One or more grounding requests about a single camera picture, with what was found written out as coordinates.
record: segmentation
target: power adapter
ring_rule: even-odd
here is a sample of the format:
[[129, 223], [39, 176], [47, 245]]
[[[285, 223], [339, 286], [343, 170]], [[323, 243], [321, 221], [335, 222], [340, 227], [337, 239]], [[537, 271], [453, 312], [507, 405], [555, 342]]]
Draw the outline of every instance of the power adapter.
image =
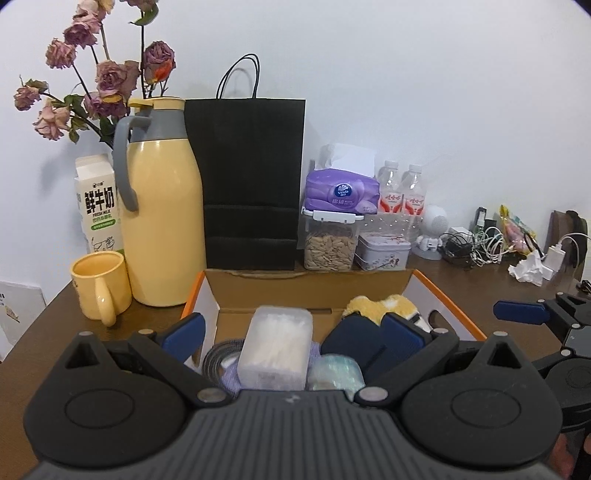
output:
[[548, 249], [548, 254], [546, 258], [542, 262], [545, 267], [550, 268], [551, 270], [558, 272], [562, 267], [562, 262], [564, 261], [564, 256], [566, 252], [562, 250], [562, 244], [557, 243], [556, 245], [551, 246]]

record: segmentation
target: snack bag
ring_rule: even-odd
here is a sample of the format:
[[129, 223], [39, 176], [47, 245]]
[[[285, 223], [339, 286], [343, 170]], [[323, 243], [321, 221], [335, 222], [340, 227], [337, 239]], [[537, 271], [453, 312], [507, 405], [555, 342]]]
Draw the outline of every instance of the snack bag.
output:
[[513, 246], [516, 252], [528, 255], [532, 251], [533, 245], [528, 243], [526, 232], [535, 240], [535, 232], [524, 224], [517, 216], [511, 216], [509, 209], [505, 205], [499, 208], [501, 217], [501, 231], [505, 237], [505, 242]]

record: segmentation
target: water bottle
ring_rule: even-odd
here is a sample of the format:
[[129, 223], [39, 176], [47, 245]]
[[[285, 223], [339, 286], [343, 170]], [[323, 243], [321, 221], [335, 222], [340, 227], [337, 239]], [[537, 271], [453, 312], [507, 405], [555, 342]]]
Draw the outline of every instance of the water bottle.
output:
[[385, 213], [402, 211], [403, 197], [398, 176], [398, 162], [386, 160], [384, 167], [379, 171], [377, 180], [379, 182], [378, 211]]
[[421, 215], [425, 206], [426, 190], [421, 182], [422, 168], [409, 165], [408, 171], [402, 175], [401, 190], [404, 195], [402, 210], [406, 215]]

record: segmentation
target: yellow sponge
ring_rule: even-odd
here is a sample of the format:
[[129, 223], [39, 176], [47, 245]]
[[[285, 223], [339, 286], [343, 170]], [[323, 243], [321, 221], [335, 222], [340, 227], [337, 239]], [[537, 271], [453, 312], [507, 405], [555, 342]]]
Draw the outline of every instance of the yellow sponge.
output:
[[365, 296], [359, 296], [349, 302], [343, 312], [343, 317], [353, 312], [359, 312], [376, 325], [379, 325], [387, 313], [393, 312], [402, 318], [410, 320], [418, 313], [418, 309], [413, 302], [402, 295], [390, 295], [387, 299], [381, 301], [372, 301]]

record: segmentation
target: yellow thermos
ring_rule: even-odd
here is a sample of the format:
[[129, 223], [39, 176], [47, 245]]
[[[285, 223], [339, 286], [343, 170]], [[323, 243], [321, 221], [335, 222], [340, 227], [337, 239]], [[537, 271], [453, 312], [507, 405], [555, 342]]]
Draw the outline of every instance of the yellow thermos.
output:
[[184, 103], [130, 99], [139, 111], [115, 130], [113, 167], [131, 291], [155, 307], [184, 303], [206, 267], [203, 188]]

